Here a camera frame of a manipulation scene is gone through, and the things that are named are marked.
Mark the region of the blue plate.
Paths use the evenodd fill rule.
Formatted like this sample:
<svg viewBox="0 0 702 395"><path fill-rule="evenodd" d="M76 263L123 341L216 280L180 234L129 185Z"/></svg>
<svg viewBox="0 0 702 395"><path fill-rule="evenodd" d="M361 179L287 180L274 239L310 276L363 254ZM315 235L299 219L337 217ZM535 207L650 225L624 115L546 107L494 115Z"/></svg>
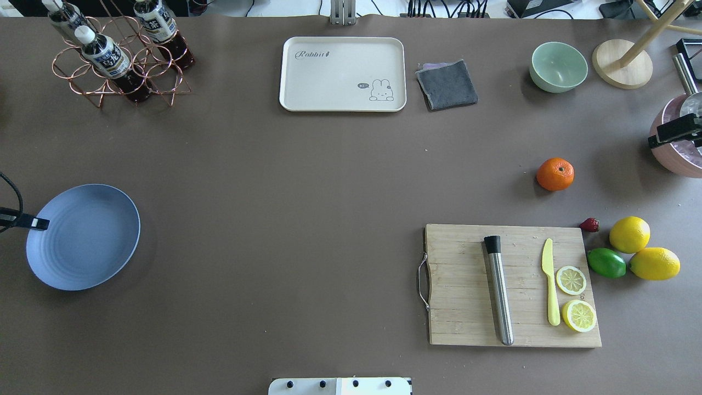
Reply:
<svg viewBox="0 0 702 395"><path fill-rule="evenodd" d="M140 215L122 190L102 183L70 188L38 213L47 230L27 236L35 276L58 290L85 290L109 280L135 252Z"/></svg>

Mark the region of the steel ice scoop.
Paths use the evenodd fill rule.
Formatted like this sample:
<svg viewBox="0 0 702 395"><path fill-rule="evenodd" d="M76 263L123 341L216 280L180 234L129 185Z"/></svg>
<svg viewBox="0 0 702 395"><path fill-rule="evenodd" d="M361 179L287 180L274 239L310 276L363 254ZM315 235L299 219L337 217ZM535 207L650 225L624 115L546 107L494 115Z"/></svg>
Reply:
<svg viewBox="0 0 702 395"><path fill-rule="evenodd" d="M684 60L684 55L682 53L676 53L674 55L673 62L687 95L687 97L683 100L682 104L680 105L679 116L682 117L685 115L692 114L700 119L701 92L697 89L697 86L694 83L692 73Z"/></svg>

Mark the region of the pink ice bowl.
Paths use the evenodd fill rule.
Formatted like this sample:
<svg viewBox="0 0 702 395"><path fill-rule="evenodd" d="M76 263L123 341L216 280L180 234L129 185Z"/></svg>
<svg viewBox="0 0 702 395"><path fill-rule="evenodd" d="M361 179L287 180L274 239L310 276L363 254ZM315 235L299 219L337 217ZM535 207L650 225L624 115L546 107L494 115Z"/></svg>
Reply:
<svg viewBox="0 0 702 395"><path fill-rule="evenodd" d="M684 93L678 95L659 111L651 124L649 132L651 136L656 134L658 126L678 118L681 105L686 97L687 95ZM652 153L657 161L670 172L683 177L701 177L700 152L689 140L662 145L654 148Z"/></svg>

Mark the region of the wooden cup stand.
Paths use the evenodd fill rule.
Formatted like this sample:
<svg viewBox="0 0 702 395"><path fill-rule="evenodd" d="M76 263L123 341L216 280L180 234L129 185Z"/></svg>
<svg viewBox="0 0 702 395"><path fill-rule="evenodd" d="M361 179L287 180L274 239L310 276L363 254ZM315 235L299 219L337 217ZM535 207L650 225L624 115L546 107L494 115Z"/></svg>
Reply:
<svg viewBox="0 0 702 395"><path fill-rule="evenodd" d="M690 35L701 35L700 29L673 25L672 22L684 13L692 1L674 1L670 8L657 17L643 1L637 1L652 25L637 42L615 38L600 43L592 53L595 72L605 82L617 88L640 88L649 82L653 63L645 48L665 29Z"/></svg>

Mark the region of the whole yellow lemon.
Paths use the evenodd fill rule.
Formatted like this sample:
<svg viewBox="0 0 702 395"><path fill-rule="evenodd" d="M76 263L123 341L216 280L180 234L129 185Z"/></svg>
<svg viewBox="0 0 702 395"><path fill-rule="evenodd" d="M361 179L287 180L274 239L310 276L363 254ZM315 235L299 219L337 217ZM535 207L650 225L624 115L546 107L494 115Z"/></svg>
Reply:
<svg viewBox="0 0 702 395"><path fill-rule="evenodd" d="M630 258L630 270L644 280L660 281L677 276L680 259L669 249L646 247Z"/></svg>
<svg viewBox="0 0 702 395"><path fill-rule="evenodd" d="M650 225L640 217L621 218L609 233L610 245L623 253L638 253L647 247L650 238Z"/></svg>

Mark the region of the red strawberry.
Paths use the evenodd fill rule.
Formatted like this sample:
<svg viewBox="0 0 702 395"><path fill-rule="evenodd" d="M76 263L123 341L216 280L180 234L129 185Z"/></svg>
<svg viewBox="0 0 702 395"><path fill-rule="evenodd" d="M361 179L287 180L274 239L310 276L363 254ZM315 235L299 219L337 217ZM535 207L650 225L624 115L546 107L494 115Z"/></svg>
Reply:
<svg viewBox="0 0 702 395"><path fill-rule="evenodd" d="M599 231L599 220L594 217L587 218L579 225L582 231L588 233L596 233Z"/></svg>

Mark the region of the orange mandarin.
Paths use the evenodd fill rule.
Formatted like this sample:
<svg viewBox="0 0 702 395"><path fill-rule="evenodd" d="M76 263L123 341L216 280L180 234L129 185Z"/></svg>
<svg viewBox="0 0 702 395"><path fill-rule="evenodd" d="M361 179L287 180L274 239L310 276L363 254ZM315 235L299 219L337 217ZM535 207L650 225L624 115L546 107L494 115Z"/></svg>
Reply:
<svg viewBox="0 0 702 395"><path fill-rule="evenodd" d="M574 177L574 167L561 157L546 160L536 173L537 183L548 191L567 189L574 181Z"/></svg>

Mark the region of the green lime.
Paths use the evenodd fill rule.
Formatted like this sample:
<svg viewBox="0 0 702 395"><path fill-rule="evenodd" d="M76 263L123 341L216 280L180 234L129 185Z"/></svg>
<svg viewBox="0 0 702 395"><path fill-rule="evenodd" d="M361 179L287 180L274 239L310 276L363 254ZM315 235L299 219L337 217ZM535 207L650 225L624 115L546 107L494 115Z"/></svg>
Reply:
<svg viewBox="0 0 702 395"><path fill-rule="evenodd" d="M589 250L587 264L595 273L607 278L621 278L627 272L624 259L614 250L600 247Z"/></svg>

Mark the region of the lemon slice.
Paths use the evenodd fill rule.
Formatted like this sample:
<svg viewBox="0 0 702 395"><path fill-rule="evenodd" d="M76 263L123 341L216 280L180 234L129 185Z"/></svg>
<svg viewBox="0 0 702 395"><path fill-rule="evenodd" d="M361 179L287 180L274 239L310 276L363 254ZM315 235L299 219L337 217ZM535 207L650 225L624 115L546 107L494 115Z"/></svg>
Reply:
<svg viewBox="0 0 702 395"><path fill-rule="evenodd" d="M587 287L586 275L577 267L566 266L555 273L557 287L567 295L581 295Z"/></svg>

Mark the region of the lemon half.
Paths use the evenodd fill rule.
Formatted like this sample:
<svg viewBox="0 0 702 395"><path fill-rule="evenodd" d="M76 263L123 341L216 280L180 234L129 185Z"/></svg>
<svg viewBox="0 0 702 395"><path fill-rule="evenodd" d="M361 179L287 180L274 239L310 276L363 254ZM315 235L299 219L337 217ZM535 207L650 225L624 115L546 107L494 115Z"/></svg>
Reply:
<svg viewBox="0 0 702 395"><path fill-rule="evenodd" d="M595 309L583 300L571 300L561 310L565 324L576 332L589 332L597 323Z"/></svg>

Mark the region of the yellow plastic knife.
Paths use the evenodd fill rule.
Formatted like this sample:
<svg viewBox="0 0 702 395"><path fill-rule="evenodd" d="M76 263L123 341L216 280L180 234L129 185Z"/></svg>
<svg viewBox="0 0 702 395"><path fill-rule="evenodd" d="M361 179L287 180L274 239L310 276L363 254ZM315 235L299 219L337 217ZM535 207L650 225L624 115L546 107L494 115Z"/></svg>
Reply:
<svg viewBox="0 0 702 395"><path fill-rule="evenodd" d="M547 238L542 246L541 269L547 279L547 320L552 326L558 326L561 318L554 277L552 238Z"/></svg>

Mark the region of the steel muddler black tip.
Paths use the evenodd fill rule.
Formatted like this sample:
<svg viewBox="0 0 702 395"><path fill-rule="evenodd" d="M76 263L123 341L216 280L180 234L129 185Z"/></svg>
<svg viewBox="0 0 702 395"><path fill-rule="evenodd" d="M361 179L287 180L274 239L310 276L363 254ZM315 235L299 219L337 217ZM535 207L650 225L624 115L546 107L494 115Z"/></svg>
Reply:
<svg viewBox="0 0 702 395"><path fill-rule="evenodd" d="M503 345L511 346L514 344L514 334L507 295L506 275L502 265L501 237L498 235L486 236L484 244L493 283L493 298L499 338Z"/></svg>

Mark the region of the grey folded cloth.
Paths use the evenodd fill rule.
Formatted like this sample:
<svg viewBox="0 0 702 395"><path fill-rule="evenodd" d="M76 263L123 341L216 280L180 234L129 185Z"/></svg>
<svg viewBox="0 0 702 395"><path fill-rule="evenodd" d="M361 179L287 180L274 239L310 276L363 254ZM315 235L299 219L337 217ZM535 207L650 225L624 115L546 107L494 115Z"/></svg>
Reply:
<svg viewBox="0 0 702 395"><path fill-rule="evenodd" d="M415 72L429 110L473 105L478 95L463 59L453 63L424 63Z"/></svg>

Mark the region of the bamboo cutting board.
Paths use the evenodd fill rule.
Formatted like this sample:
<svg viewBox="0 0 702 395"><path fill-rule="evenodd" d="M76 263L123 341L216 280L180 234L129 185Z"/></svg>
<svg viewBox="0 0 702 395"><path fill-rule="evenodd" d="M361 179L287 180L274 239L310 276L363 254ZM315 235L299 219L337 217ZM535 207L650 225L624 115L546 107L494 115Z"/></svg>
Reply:
<svg viewBox="0 0 702 395"><path fill-rule="evenodd" d="M577 267L590 278L579 228L497 227L429 223L424 228L428 271L429 342L501 347L491 292L486 236L501 238L515 347L601 347L599 328L576 332L547 320L547 277L542 247L553 242L554 268Z"/></svg>

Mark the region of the cream rabbit tray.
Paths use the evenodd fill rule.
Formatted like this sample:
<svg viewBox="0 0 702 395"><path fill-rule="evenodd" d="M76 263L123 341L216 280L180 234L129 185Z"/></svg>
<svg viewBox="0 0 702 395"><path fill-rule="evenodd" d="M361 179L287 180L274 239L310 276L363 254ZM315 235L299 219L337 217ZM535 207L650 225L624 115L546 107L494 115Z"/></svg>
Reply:
<svg viewBox="0 0 702 395"><path fill-rule="evenodd" d="M291 37L279 103L288 111L397 112L406 105L404 46L393 37Z"/></svg>

